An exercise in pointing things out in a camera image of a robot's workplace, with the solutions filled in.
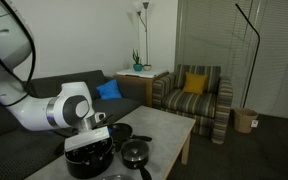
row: black pot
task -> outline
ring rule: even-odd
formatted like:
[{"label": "black pot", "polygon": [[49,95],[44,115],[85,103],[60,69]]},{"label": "black pot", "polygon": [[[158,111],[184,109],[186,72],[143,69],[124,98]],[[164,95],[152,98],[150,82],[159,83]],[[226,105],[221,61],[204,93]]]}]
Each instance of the black pot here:
[{"label": "black pot", "polygon": [[104,172],[114,158],[112,138],[65,152],[69,173],[75,178],[86,179]]},{"label": "black pot", "polygon": [[145,169],[149,160],[149,146],[140,139],[130,139],[122,147],[123,164],[130,169],[139,169],[143,180],[151,180],[150,173]]}]

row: plant pot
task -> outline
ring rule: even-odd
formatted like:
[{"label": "plant pot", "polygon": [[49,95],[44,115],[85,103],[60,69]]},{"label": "plant pot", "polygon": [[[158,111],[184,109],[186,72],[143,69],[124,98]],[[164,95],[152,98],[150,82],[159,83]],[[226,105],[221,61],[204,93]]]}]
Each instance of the plant pot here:
[{"label": "plant pot", "polygon": [[133,64],[134,71],[142,71],[142,64]]},{"label": "plant pot", "polygon": [[152,65],[144,65],[143,68],[145,71],[150,71],[152,69]]}]

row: table leg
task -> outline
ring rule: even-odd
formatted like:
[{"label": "table leg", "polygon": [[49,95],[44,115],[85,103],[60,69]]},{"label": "table leg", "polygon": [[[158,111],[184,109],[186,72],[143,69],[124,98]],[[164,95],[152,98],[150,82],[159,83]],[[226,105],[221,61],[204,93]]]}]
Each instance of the table leg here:
[{"label": "table leg", "polygon": [[182,148],[182,160],[181,163],[186,165],[187,164],[187,159],[188,159],[188,152],[190,150],[190,139],[191,139],[191,133],[188,134],[186,141],[183,145]]}]

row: carpet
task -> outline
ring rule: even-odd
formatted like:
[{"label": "carpet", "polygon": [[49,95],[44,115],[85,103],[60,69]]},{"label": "carpet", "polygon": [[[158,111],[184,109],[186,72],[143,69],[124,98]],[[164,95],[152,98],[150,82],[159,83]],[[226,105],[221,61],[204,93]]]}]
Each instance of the carpet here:
[{"label": "carpet", "polygon": [[225,142],[192,134],[188,164],[178,159],[168,180],[288,179],[288,119],[259,115],[251,133],[229,123]]}]

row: frying pan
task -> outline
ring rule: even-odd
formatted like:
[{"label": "frying pan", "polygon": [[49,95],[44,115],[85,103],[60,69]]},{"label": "frying pan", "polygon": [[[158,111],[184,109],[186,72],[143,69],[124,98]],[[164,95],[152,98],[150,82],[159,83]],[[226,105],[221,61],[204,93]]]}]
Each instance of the frying pan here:
[{"label": "frying pan", "polygon": [[107,126],[113,142],[115,144],[115,151],[119,152],[122,148],[122,144],[129,139],[141,139],[143,141],[152,141],[148,136],[132,135],[133,129],[130,125],[125,123],[115,123]]}]

